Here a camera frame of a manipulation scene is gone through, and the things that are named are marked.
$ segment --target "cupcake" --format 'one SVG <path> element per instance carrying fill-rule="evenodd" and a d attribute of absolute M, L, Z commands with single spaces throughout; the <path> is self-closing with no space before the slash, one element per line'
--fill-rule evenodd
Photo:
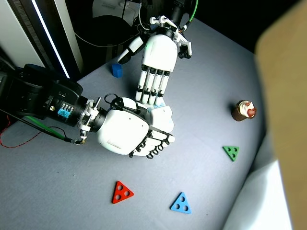
<path fill-rule="evenodd" d="M 246 118 L 253 119 L 256 111 L 257 109 L 254 107 L 253 102 L 239 101 L 232 110 L 231 115 L 236 121 L 243 121 Z"/>

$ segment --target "gray table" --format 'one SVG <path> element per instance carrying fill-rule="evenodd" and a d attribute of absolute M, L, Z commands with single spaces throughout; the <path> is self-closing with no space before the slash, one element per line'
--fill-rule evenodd
<path fill-rule="evenodd" d="M 193 57 L 178 59 L 165 94 L 176 141 L 153 160 L 121 156 L 102 148 L 90 134 L 74 146 L 41 134 L 17 149 L 0 148 L 1 230 L 218 230 L 246 178 L 265 131 L 263 101 L 254 55 L 194 20 L 186 32 Z M 111 64 L 82 80 L 84 96 L 115 92 L 134 98 L 142 54 L 116 79 Z M 253 120 L 236 122 L 230 106 L 241 99 L 258 108 Z M 47 125 L 63 126 L 47 119 Z M 64 125 L 77 138 L 76 128 Z M 36 130 L 11 126 L 3 142 L 16 145 Z M 222 149 L 240 151 L 231 162 Z M 120 180 L 135 196 L 111 203 Z M 192 214 L 169 209 L 185 192 Z"/>

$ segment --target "white led light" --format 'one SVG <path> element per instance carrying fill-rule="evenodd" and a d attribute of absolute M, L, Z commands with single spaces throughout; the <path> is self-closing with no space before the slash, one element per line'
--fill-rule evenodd
<path fill-rule="evenodd" d="M 48 37 L 48 39 L 49 39 L 49 41 L 50 41 L 50 43 L 51 43 L 51 45 L 52 45 L 52 48 L 53 48 L 54 52 L 56 53 L 56 55 L 57 55 L 57 57 L 58 57 L 58 60 L 59 60 L 61 66 L 62 66 L 62 68 L 63 68 L 63 70 L 64 70 L 64 73 L 65 73 L 66 77 L 67 77 L 67 78 L 70 78 L 69 75 L 68 75 L 68 72 L 66 71 L 65 66 L 64 66 L 64 64 L 63 64 L 63 62 L 62 62 L 62 59 L 61 59 L 61 57 L 59 56 L 59 53 L 58 53 L 58 51 L 57 51 L 57 48 L 56 48 L 56 46 L 54 45 L 54 43 L 53 43 L 53 41 L 52 41 L 52 38 L 51 38 L 51 36 L 50 36 L 50 33 L 49 33 L 49 31 L 48 31 L 48 29 L 47 29 L 47 27 L 46 27 L 46 24 L 45 24 L 45 22 L 44 22 L 44 19 L 43 19 L 42 15 L 41 15 L 41 13 L 40 13 L 40 11 L 39 11 L 39 8 L 38 8 L 38 6 L 37 6 L 35 0 L 32 0 L 32 4 L 33 4 L 33 6 L 34 6 L 34 8 L 35 8 L 35 10 L 36 10 L 36 13 L 37 13 L 37 15 L 38 15 L 38 17 L 39 17 L 39 19 L 40 19 L 40 22 L 41 22 L 42 25 L 43 25 L 43 28 L 44 28 L 44 30 L 45 30 L 45 32 L 46 32 L 46 34 L 47 34 L 47 37 Z"/>

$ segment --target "triangular block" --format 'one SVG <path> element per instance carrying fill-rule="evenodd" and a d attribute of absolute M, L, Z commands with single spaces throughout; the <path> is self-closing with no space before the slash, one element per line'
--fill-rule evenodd
<path fill-rule="evenodd" d="M 223 149 L 232 161 L 236 160 L 236 156 L 238 155 L 238 152 L 239 152 L 239 147 L 237 147 L 237 146 L 223 146 Z"/>
<path fill-rule="evenodd" d="M 174 203 L 171 206 L 171 210 L 177 211 L 177 212 L 183 212 L 190 214 L 191 209 L 188 204 L 188 200 L 186 198 L 186 195 L 184 193 L 180 193 L 177 199 L 174 201 Z"/>
<path fill-rule="evenodd" d="M 122 182 L 117 181 L 112 203 L 116 204 L 120 201 L 132 197 L 133 195 L 134 193 L 130 189 L 128 189 Z"/>

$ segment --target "red wire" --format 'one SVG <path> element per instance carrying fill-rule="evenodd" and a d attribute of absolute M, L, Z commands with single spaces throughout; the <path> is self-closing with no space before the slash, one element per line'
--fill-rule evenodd
<path fill-rule="evenodd" d="M 10 118 L 8 115 L 6 115 L 7 119 L 8 119 L 8 124 L 7 126 L 0 132 L 0 145 L 2 145 L 3 147 L 6 147 L 8 149 L 12 149 L 12 148 L 18 148 L 26 143 L 28 143 L 29 141 L 33 140 L 34 138 L 36 138 L 41 132 L 37 133 L 34 137 L 32 137 L 31 139 L 27 140 L 26 142 L 20 144 L 20 145 L 17 145 L 17 146 L 6 146 L 2 143 L 1 141 L 1 135 L 8 129 L 8 127 L 11 125 L 11 121 L 10 121 Z"/>

